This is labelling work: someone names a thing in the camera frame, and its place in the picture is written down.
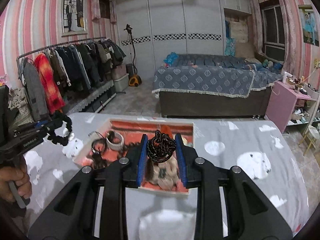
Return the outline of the person's left hand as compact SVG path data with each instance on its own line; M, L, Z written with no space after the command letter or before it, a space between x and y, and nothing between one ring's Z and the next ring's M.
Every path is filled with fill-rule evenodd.
M24 160L21 161L20 167L2 167L1 172L1 198L7 202L14 202L15 197L9 187L9 182L12 181L17 186L19 196L28 199L32 193L32 187L29 175L27 173L27 165Z

